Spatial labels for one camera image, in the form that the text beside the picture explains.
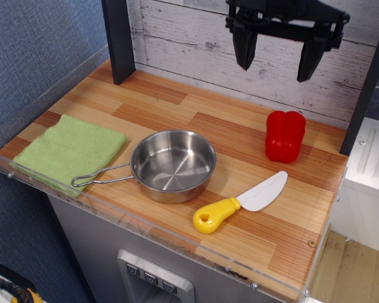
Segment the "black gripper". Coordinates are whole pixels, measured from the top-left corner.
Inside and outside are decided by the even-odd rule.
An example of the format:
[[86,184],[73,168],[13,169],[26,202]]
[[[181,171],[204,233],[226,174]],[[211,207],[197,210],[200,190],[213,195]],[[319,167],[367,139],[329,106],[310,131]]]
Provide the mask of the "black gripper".
[[325,50],[338,49],[351,17],[321,1],[227,1],[236,61],[248,70],[259,35],[303,42],[297,80],[313,76]]

